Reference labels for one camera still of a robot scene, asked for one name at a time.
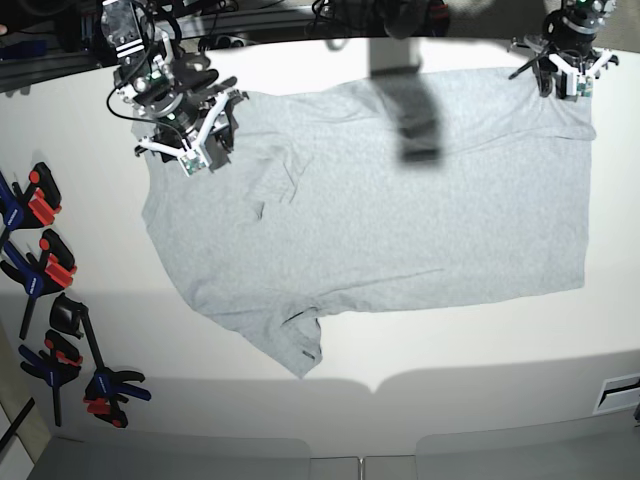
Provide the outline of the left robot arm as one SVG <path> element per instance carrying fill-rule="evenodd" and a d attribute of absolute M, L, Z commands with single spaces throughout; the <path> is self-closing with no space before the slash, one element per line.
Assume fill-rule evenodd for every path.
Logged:
<path fill-rule="evenodd" d="M 615 9 L 614 1 L 563 1 L 545 17 L 541 51 L 534 63 L 541 96 L 555 93 L 571 101 L 588 98 L 601 72 L 620 63 L 612 50 L 593 47 Z"/>

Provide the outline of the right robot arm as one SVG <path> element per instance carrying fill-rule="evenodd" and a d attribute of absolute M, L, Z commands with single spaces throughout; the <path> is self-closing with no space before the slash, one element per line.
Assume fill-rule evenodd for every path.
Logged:
<path fill-rule="evenodd" d="M 221 81 L 205 54 L 182 52 L 179 24 L 150 1 L 104 1 L 101 30 L 118 63 L 107 109 L 144 126 L 135 154 L 176 161 L 188 176 L 227 163 L 237 79 Z"/>

